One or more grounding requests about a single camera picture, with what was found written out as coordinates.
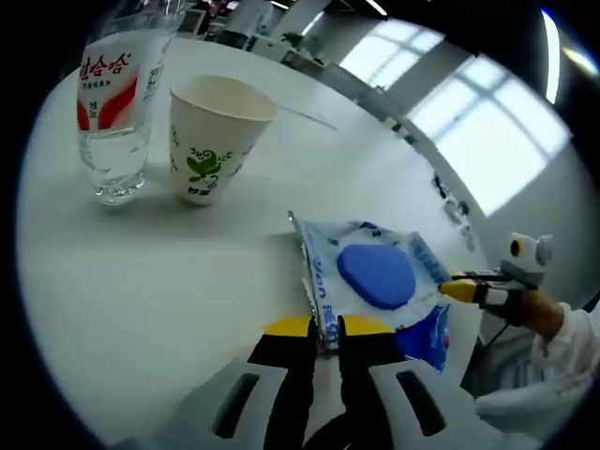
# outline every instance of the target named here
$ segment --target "table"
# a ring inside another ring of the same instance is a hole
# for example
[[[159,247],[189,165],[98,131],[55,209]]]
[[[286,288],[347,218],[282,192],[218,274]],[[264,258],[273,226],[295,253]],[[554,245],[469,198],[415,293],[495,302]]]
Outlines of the table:
[[[193,208],[166,188],[169,94],[192,74],[232,76],[281,110],[221,201]],[[176,39],[157,91],[147,186],[126,208],[94,202],[79,161],[77,72],[48,96],[25,162],[17,257],[37,345],[67,401],[105,443],[152,434],[177,401],[236,356],[264,325],[307,314],[287,211],[418,230],[450,269],[485,267],[430,185],[431,168],[332,89],[247,52]],[[459,383],[481,315],[451,307],[444,376]],[[342,406],[336,360],[315,372],[307,435]]]

